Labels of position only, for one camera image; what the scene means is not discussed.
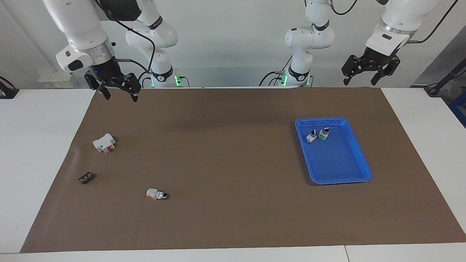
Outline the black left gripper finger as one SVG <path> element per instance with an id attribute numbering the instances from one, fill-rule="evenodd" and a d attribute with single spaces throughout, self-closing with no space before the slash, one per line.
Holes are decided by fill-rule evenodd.
<path id="1" fill-rule="evenodd" d="M 383 67 L 383 65 L 379 63 L 376 63 L 376 73 L 371 79 L 371 84 L 375 86 L 381 78 L 393 75 L 399 63 L 399 58 L 392 58 L 391 61 L 389 61 L 389 63 L 385 65 L 385 67 Z"/>
<path id="2" fill-rule="evenodd" d="M 341 71 L 344 76 L 343 84 L 348 86 L 353 76 L 359 75 L 366 71 L 367 68 L 367 58 L 366 56 L 362 55 L 361 57 L 357 57 L 355 55 L 351 55 L 345 64 L 342 66 Z"/>

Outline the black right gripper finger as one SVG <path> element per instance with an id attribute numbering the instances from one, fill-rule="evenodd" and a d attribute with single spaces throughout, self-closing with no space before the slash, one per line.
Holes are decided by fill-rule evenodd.
<path id="1" fill-rule="evenodd" d="M 102 94 L 106 100 L 109 100 L 111 98 L 111 94 L 106 87 L 105 81 L 98 83 L 98 80 L 95 78 L 95 76 L 92 75 L 91 72 L 85 73 L 84 78 L 91 90 L 97 91 L 98 93 Z"/>
<path id="2" fill-rule="evenodd" d="M 133 102 L 138 101 L 138 94 L 141 91 L 141 84 L 134 73 L 123 75 L 122 90 L 130 94 Z"/>

